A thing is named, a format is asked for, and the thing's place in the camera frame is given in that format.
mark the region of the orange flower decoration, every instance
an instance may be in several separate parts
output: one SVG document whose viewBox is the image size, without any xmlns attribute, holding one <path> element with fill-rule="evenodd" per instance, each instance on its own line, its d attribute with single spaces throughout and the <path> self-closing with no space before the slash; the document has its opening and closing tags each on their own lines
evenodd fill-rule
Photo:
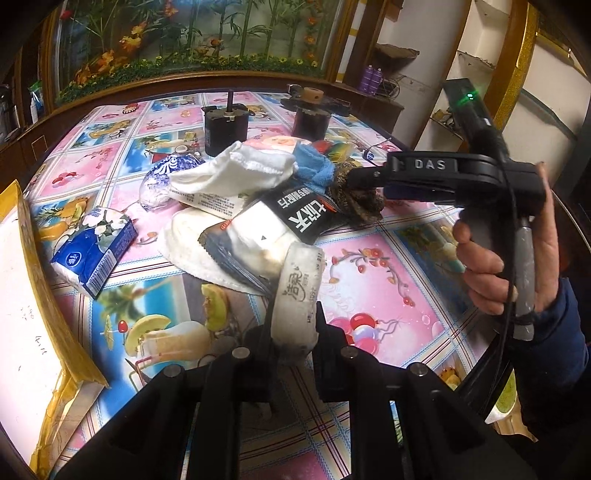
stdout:
<svg viewBox="0 0 591 480">
<path fill-rule="evenodd" d="M 146 22 L 142 22 L 139 25 L 136 25 L 134 28 L 131 29 L 131 34 L 141 37 L 142 34 L 144 33 L 145 29 L 146 29 Z"/>
<path fill-rule="evenodd" d="M 88 64 L 86 64 L 86 65 L 84 65 L 83 68 L 81 68 L 80 70 L 78 70 L 76 72 L 74 80 L 76 81 L 76 83 L 78 85 L 85 85 L 86 82 L 88 82 L 89 78 L 90 78 L 90 67 L 88 66 Z"/>
<path fill-rule="evenodd" d="M 104 52 L 100 58 L 96 61 L 96 64 L 99 66 L 97 73 L 103 73 L 111 68 L 111 63 L 113 62 L 113 55 L 115 52 L 113 50 L 109 50 Z"/>
<path fill-rule="evenodd" d="M 164 5 L 164 16 L 172 17 L 177 12 L 178 9 L 173 7 L 172 0 L 167 0 L 166 4 Z"/>
<path fill-rule="evenodd" d="M 131 53 L 139 48 L 139 45 L 142 43 L 142 39 L 139 37 L 132 38 L 125 36 L 121 40 L 119 40 L 119 43 L 121 43 L 121 47 L 126 52 Z"/>
</svg>

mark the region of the drink glass print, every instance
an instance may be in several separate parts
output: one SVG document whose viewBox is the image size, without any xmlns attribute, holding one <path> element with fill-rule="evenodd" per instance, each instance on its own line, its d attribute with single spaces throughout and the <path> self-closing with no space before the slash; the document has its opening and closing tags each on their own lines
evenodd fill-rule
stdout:
<svg viewBox="0 0 591 480">
<path fill-rule="evenodd" d="M 197 362 L 211 347 L 209 331 L 199 322 L 182 322 L 165 330 L 153 330 L 143 336 L 138 352 L 138 368 L 161 362 Z"/>
</svg>

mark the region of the white paper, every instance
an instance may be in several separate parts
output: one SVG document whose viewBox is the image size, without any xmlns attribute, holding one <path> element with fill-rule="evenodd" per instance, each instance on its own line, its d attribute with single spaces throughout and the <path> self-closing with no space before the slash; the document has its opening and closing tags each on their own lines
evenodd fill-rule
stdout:
<svg viewBox="0 0 591 480">
<path fill-rule="evenodd" d="M 61 375 L 27 274 L 17 216 L 0 223 L 0 423 L 26 463 Z"/>
</svg>

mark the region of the food packaging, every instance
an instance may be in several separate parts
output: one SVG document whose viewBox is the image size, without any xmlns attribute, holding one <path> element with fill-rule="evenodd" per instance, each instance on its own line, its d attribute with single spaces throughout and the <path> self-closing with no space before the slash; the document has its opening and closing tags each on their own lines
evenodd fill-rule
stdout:
<svg viewBox="0 0 591 480">
<path fill-rule="evenodd" d="M 206 228 L 199 243 L 223 271 L 272 298 L 290 245 L 313 244 L 344 220 L 332 200 L 290 179 Z"/>
<path fill-rule="evenodd" d="M 316 300 L 324 271 L 321 248 L 295 242 L 281 270 L 271 319 L 271 339 L 279 361 L 294 364 L 305 359 L 318 341 Z"/>
</svg>

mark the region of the purple spray can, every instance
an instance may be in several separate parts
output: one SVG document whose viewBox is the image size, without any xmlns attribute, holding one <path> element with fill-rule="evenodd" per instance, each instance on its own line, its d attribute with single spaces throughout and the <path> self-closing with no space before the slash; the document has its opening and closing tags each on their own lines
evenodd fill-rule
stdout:
<svg viewBox="0 0 591 480">
<path fill-rule="evenodd" d="M 378 91 L 380 83 L 382 83 L 382 69 L 374 70 L 374 74 L 371 76 L 371 80 L 369 82 L 368 87 L 368 95 L 375 95 L 375 92 Z"/>
<path fill-rule="evenodd" d="M 374 68 L 371 65 L 365 67 L 363 71 L 363 76 L 361 77 L 361 82 L 359 83 L 358 90 L 360 92 L 367 92 L 369 87 L 369 82 L 371 82 L 371 77 L 374 75 Z"/>
</svg>

